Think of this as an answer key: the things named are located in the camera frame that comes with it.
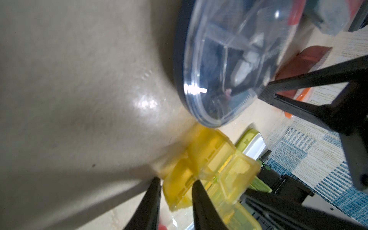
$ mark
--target black metal frame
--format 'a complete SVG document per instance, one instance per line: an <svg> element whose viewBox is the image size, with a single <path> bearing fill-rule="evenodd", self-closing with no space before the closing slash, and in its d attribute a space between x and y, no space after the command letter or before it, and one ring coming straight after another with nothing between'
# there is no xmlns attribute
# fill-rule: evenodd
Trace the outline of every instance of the black metal frame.
<svg viewBox="0 0 368 230"><path fill-rule="evenodd" d="M348 82L330 105L299 102L278 92ZM259 99L340 134L354 186L368 193L368 55L270 82Z"/></svg>
<svg viewBox="0 0 368 230"><path fill-rule="evenodd" d="M280 230L367 230L267 192L246 190L245 202Z"/></svg>

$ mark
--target transparent plastic lid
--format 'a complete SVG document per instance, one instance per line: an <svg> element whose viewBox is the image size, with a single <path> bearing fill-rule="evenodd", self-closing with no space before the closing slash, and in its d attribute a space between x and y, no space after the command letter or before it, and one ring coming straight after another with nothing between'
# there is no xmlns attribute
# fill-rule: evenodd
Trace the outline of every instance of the transparent plastic lid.
<svg viewBox="0 0 368 230"><path fill-rule="evenodd" d="M187 106L207 127L235 118L274 75L293 0L197 0L184 50Z"/></svg>

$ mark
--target yellow organizer case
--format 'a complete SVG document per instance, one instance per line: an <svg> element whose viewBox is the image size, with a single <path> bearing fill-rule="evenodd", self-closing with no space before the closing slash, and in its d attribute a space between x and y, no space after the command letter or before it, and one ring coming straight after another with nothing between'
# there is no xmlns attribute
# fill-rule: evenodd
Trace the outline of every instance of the yellow organizer case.
<svg viewBox="0 0 368 230"><path fill-rule="evenodd" d="M192 185L201 180L229 229L261 230L238 201L259 172L260 164L238 151L222 132L209 128L201 131L184 156L163 181L171 211L192 205Z"/></svg>

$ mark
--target red object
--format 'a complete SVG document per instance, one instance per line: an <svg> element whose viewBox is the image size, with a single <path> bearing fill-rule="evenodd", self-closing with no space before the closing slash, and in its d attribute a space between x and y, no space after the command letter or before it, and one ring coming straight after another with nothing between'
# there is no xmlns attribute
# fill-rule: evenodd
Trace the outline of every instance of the red object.
<svg viewBox="0 0 368 230"><path fill-rule="evenodd" d="M276 75L276 80L308 73L321 58L331 49L326 46L310 46L298 54L290 63L283 67ZM297 90L278 92L288 98L294 98Z"/></svg>
<svg viewBox="0 0 368 230"><path fill-rule="evenodd" d="M363 3L363 0L345 0L346 4L349 7L350 18L353 18L355 13L358 11L360 6Z"/></svg>
<svg viewBox="0 0 368 230"><path fill-rule="evenodd" d="M163 226L162 224L159 224L159 230L167 230L167 228Z"/></svg>
<svg viewBox="0 0 368 230"><path fill-rule="evenodd" d="M301 15L304 11L306 0L294 0L293 7L291 8L288 25L296 25L299 23Z"/></svg>

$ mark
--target countertop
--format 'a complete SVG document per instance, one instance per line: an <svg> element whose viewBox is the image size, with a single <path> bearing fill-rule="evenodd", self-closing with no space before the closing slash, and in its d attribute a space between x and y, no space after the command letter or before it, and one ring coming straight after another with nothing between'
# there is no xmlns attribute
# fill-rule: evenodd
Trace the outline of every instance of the countertop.
<svg viewBox="0 0 368 230"><path fill-rule="evenodd" d="M102 214L83 228L125 226L195 125L172 79L180 5L0 2L0 229L76 229ZM257 100L221 130L266 137L282 119Z"/></svg>

